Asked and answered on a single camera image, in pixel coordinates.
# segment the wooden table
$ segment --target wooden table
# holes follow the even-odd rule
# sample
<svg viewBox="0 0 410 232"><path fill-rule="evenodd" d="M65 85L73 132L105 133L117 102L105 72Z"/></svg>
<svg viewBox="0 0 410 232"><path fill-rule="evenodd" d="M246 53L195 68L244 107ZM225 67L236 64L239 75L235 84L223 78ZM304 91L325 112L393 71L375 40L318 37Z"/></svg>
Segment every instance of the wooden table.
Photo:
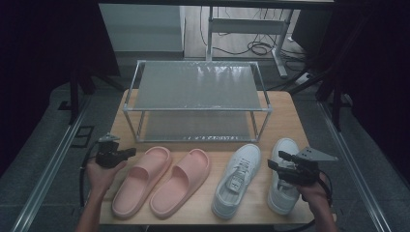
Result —
<svg viewBox="0 0 410 232"><path fill-rule="evenodd" d="M134 95L132 99L135 99L136 92L132 91ZM263 98L262 92L258 92L258 94L260 98ZM137 153L135 157L129 159L128 165L117 174L113 185L105 195L101 210L101 224L278 224L307 223L313 219L308 203L302 200L298 201L292 213L286 217L272 212L267 204L268 190L272 183L272 170L268 167L267 159L271 157L272 149L277 141L283 137L289 137L297 142L299 149L308 146L308 140L298 113L288 93L268 92L274 111L260 141L255 143L262 152L262 164L250 183L235 217L230 220L220 219L215 216L212 213L211 204L216 187L230 157L246 143L134 143L132 132L122 111L126 95L127 92L119 106L111 133L121 137L119 149L135 147ZM111 211L111 203L115 193L124 181L128 170L136 163L138 158L154 146L163 146L171 151L173 157L171 167L190 150L194 148L204 150L208 153L212 162L208 179L177 213L168 219L161 220L152 214L149 200L153 192L168 180L171 173L170 167L154 187L139 212L127 220L116 218Z"/></svg>

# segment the sneaker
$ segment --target sneaker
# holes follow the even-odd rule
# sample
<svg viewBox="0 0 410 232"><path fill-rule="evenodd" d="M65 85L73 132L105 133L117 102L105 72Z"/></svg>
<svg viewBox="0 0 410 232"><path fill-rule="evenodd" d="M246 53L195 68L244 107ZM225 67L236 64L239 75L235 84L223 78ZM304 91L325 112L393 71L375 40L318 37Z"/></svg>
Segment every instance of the sneaker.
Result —
<svg viewBox="0 0 410 232"><path fill-rule="evenodd" d="M279 166L286 168L295 168L295 164L291 161L286 161L279 157L278 152L283 151L290 155L299 153L298 145L290 138L283 138L278 141L272 151L272 160L277 162ZM300 193L295 186L280 180L278 173L274 170L272 175L272 185L268 193L269 208L280 214L288 215L299 199Z"/></svg>
<svg viewBox="0 0 410 232"><path fill-rule="evenodd" d="M220 218L233 218L247 188L260 167L261 154L257 146L241 147L226 165L217 186L212 211Z"/></svg>

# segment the glass shelf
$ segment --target glass shelf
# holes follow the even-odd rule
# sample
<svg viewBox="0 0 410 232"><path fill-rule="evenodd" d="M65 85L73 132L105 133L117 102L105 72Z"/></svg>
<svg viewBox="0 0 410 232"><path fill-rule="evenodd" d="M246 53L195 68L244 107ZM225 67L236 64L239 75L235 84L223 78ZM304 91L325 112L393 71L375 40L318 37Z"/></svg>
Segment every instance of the glass shelf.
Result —
<svg viewBox="0 0 410 232"><path fill-rule="evenodd" d="M123 111L135 142L257 142L272 107L255 62L138 61Z"/></svg>

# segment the shoe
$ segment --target shoe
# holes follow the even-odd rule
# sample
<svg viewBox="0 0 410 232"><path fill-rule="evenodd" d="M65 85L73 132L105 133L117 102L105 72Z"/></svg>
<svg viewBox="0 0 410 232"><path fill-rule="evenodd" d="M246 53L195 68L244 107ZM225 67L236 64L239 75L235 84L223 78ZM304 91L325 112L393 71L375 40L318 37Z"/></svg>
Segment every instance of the shoe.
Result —
<svg viewBox="0 0 410 232"><path fill-rule="evenodd" d="M154 185L172 162L168 149L153 147L128 172L112 201L112 212L121 219L130 218L145 202Z"/></svg>
<svg viewBox="0 0 410 232"><path fill-rule="evenodd" d="M233 218L248 186L260 167L261 154L257 146L241 147L226 165L217 186L212 211L220 218Z"/></svg>
<svg viewBox="0 0 410 232"><path fill-rule="evenodd" d="M155 216L175 214L202 186L211 170L211 160L200 149L191 150L172 167L171 177L154 193L150 206Z"/></svg>
<svg viewBox="0 0 410 232"><path fill-rule="evenodd" d="M283 151L290 155L299 153L298 145L290 138L282 138L275 145L272 151L272 160L277 162L281 167L295 168L295 164L279 157L278 152ZM268 205L269 208L280 214L288 215L299 200L300 193L295 186L280 180L278 173L274 170L272 175L272 184L269 187Z"/></svg>

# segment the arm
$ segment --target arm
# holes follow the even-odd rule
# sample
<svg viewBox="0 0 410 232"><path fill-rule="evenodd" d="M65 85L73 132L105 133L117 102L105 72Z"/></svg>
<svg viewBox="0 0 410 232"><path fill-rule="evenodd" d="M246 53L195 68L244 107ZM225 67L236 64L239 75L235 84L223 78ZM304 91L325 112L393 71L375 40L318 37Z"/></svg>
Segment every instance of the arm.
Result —
<svg viewBox="0 0 410 232"><path fill-rule="evenodd" d="M124 168L126 164L125 161L122 161L116 167L106 169L96 164L95 159L90 159L87 164L87 175L91 185L90 196L75 229L76 232L98 231L100 210L105 193L114 181L117 172Z"/></svg>
<svg viewBox="0 0 410 232"><path fill-rule="evenodd" d="M311 212L314 215L317 232L334 232L337 227L329 207L326 192L316 182L313 186L297 186L298 191L305 197Z"/></svg>

